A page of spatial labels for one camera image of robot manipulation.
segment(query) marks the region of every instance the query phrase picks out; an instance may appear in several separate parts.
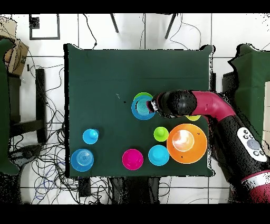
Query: blue cup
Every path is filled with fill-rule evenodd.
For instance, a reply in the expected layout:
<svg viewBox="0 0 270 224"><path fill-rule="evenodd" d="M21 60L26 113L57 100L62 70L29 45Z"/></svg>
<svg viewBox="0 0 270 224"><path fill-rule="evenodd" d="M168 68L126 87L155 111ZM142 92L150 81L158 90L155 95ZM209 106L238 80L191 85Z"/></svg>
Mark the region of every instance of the blue cup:
<svg viewBox="0 0 270 224"><path fill-rule="evenodd" d="M99 131L96 129L87 129L83 135L82 138L85 143L91 145L97 142L99 138Z"/></svg>
<svg viewBox="0 0 270 224"><path fill-rule="evenodd" d="M140 96L135 98L131 105L131 111L135 118L139 120L149 120L155 113L151 113L147 108L147 101L150 101L152 97L149 96Z"/></svg>
<svg viewBox="0 0 270 224"><path fill-rule="evenodd" d="M166 147L163 145L155 145L153 146L148 153L149 161L156 166L165 165L170 158L170 154Z"/></svg>
<svg viewBox="0 0 270 224"><path fill-rule="evenodd" d="M94 155L90 150L81 148L72 154L70 162L75 170L85 172L93 166Z"/></svg>

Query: pink cup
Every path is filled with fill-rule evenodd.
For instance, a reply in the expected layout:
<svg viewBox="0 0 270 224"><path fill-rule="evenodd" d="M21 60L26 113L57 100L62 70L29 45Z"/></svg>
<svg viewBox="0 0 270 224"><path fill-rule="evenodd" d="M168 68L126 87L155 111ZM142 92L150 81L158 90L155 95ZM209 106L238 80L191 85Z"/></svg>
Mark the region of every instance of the pink cup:
<svg viewBox="0 0 270 224"><path fill-rule="evenodd" d="M143 164L143 156L140 151L131 148L124 152L122 163L128 170L137 170Z"/></svg>

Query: lime green cup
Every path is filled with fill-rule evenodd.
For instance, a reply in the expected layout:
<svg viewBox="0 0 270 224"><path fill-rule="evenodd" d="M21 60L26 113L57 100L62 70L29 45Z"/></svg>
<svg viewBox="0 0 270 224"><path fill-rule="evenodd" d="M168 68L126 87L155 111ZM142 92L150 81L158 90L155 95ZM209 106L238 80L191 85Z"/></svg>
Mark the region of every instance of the lime green cup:
<svg viewBox="0 0 270 224"><path fill-rule="evenodd" d="M140 96L149 96L149 97L153 98L153 96L151 94L149 94L148 92L140 92L134 97L134 99L136 99L137 97L140 97Z"/></svg>
<svg viewBox="0 0 270 224"><path fill-rule="evenodd" d="M167 140L169 136L169 132L166 128L164 127L157 127L154 130L154 138L155 140L159 141L159 142L164 142Z"/></svg>

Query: table leg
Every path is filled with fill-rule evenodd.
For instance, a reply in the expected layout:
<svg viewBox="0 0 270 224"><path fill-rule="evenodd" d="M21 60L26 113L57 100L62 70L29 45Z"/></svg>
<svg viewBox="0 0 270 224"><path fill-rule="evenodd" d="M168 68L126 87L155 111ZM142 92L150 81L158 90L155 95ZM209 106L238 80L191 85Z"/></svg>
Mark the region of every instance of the table leg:
<svg viewBox="0 0 270 224"><path fill-rule="evenodd" d="M171 17L170 24L169 24L168 29L167 29L167 33L166 33L166 35L165 35L165 39L167 39L168 36L169 36L169 33L170 33L170 30L171 30L172 24L173 24L173 22L174 22L174 20L175 20L175 17L176 17L176 13L173 13L173 14L172 14L172 17Z"/></svg>
<svg viewBox="0 0 270 224"><path fill-rule="evenodd" d="M111 18L112 18L112 23L114 25L115 31L117 33L119 33L113 13L110 13L110 15L111 15Z"/></svg>

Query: plastic cup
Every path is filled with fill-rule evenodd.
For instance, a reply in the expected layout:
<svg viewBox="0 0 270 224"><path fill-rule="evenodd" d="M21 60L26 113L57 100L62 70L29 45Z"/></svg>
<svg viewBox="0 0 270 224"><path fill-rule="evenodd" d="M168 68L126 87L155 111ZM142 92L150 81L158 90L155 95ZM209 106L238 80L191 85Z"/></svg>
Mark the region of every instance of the plastic cup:
<svg viewBox="0 0 270 224"><path fill-rule="evenodd" d="M166 128L164 127L157 127L154 130L154 138L155 140L157 140L158 142L164 142L167 140L169 136L169 132Z"/></svg>
<svg viewBox="0 0 270 224"><path fill-rule="evenodd" d="M200 118L200 115L186 115L186 117L192 122L195 122Z"/></svg>
<svg viewBox="0 0 270 224"><path fill-rule="evenodd" d="M135 118L139 120L149 120L155 115L155 113L150 112L146 104L146 102L151 99L152 98L149 96L139 96L132 102L131 111Z"/></svg>
<svg viewBox="0 0 270 224"><path fill-rule="evenodd" d="M94 155L90 150L81 148L72 154L70 161L75 170L85 172L93 166Z"/></svg>
<svg viewBox="0 0 270 224"><path fill-rule="evenodd" d="M148 153L149 161L156 166L165 165L170 158L170 154L166 147L163 145L155 145L153 146Z"/></svg>
<svg viewBox="0 0 270 224"><path fill-rule="evenodd" d="M143 164L143 156L140 151L131 148L124 152L122 163L128 170L137 170Z"/></svg>
<svg viewBox="0 0 270 224"><path fill-rule="evenodd" d="M140 97L140 96L149 96L151 98L153 98L153 96L147 92L140 92L139 94L137 94L135 97L134 97L134 100L137 98L137 97Z"/></svg>
<svg viewBox="0 0 270 224"><path fill-rule="evenodd" d="M186 152L194 145L193 134L188 130L179 130L172 137L172 144L177 150Z"/></svg>
<svg viewBox="0 0 270 224"><path fill-rule="evenodd" d="M99 131L97 129L87 129L83 135L82 138L85 143L87 144L94 144L97 142L99 138Z"/></svg>

